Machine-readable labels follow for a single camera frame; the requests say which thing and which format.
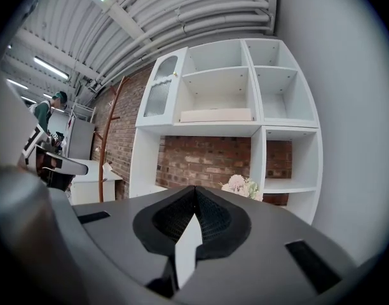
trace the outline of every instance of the corrugated metal ceiling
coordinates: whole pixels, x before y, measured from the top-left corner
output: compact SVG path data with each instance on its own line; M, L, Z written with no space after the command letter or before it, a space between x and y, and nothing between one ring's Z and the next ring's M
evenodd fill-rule
M105 66L110 64L111 68L103 73L104 77L122 60L130 57L134 51L150 43L150 41L145 40L120 60L115 60L114 56L120 49L134 42L140 33L147 32L178 14L204 6L236 1L251 2L255 0L106 0L106 4L97 2L97 0L39 0L33 13L24 22L17 37L13 39L12 49L6 51L1 67L7 77L28 83L30 90L27 92L28 95L33 95L33 99L40 95L38 101L43 99L41 96L43 91L51 95L57 90L64 89L70 100L74 101L76 87L81 83L86 88L83 89L78 101L85 104L94 94L92 90L87 89L87 86L93 88L94 86L88 83L96 79ZM270 12L275 14L275 8L272 8L274 2L276 4L276 0L270 1ZM190 22L177 23L175 26L165 28L161 32L154 33L150 39L154 41L179 26L182 27L210 17L256 14L255 8L210 12L202 17L191 19ZM192 46L208 40L215 41L219 39L217 32L200 33L229 27L240 27L232 32L232 38L235 36L255 37L263 34L263 31L257 30L258 27L269 25L267 23L256 24L255 22L233 22L183 33L151 48L147 53L152 53L153 57L148 58L145 62L137 63L126 72L132 72L153 61L161 54L180 47L179 39L184 40L181 43L183 46ZM194 40L188 39L188 36L195 34L200 34L202 37ZM225 38L227 34L221 34L221 37ZM167 45L173 42L176 44L169 48ZM64 81L36 64L33 61L33 57L36 55L70 75L69 80ZM138 59L139 57L134 58L130 64Z

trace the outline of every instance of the person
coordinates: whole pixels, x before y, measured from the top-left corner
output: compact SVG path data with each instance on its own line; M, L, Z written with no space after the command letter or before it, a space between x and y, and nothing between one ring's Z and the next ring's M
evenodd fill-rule
M50 101L43 101L40 104L34 104L29 109L38 119L38 124L41 128L48 133L48 123L52 115L51 108L61 109L66 107L67 95L64 91L56 93Z

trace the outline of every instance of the artificial flower bouquet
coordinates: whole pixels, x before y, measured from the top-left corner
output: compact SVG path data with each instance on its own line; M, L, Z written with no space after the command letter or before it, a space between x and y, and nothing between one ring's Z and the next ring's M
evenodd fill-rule
M246 198L257 201L262 201L264 198L262 191L258 190L258 185L250 178L244 179L241 175L233 175L230 177L227 184L221 185L223 191L239 194Z

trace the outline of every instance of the wooden coat stand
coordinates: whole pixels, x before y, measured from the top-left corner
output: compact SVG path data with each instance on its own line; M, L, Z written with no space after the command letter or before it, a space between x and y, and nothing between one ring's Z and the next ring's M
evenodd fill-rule
M104 134L101 137L101 135L98 132L94 132L94 134L101 140L101 149L100 149L100 161L99 161L99 199L100 202L104 201L104 196L103 196L103 182L105 181L103 179L103 164L104 164L104 156L106 154L106 144L107 144L107 136L108 136L108 131L110 129L110 123L112 120L119 119L119 116L113 117L114 110L116 108L116 104L118 101L118 97L121 93L121 89L123 85L129 80L129 78L123 77L121 82L119 83L117 91L114 90L113 87L111 87L111 91L113 92L114 99L113 103L111 104L111 110L109 113L109 116L107 118L107 123L106 127L104 128Z

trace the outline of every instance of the white table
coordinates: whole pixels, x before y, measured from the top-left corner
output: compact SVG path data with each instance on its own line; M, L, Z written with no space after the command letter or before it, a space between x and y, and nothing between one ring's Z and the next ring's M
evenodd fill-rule
M70 159L88 167L86 175L76 175L73 178L70 188L70 203L72 205L83 205L85 203L99 202L99 162L95 160ZM122 180L122 178L113 172L103 173L103 178L107 179L103 182L104 201L114 201L116 199L115 181Z

